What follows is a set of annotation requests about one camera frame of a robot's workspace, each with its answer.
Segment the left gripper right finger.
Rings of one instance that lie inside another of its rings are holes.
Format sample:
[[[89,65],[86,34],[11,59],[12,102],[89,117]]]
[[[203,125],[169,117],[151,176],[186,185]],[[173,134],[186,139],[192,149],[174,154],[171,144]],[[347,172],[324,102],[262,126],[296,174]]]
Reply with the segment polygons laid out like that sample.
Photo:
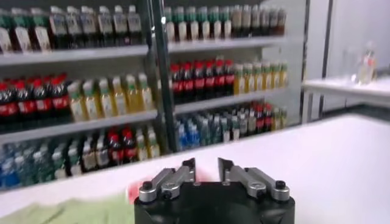
[[[290,189],[283,180],[275,180],[258,168],[242,168],[233,161],[223,158],[218,158],[218,166],[223,183],[241,183],[247,195],[252,198],[260,199],[267,195],[277,202],[290,199]]]

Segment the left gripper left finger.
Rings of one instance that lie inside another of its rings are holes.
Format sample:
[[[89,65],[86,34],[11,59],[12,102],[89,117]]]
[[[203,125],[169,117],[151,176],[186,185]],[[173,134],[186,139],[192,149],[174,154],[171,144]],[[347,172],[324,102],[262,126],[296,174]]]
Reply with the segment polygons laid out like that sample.
[[[152,203],[158,197],[172,200],[180,195],[183,183],[195,182],[196,160],[191,158],[182,162],[178,168],[164,168],[150,181],[144,181],[139,188],[138,199],[142,203]]]

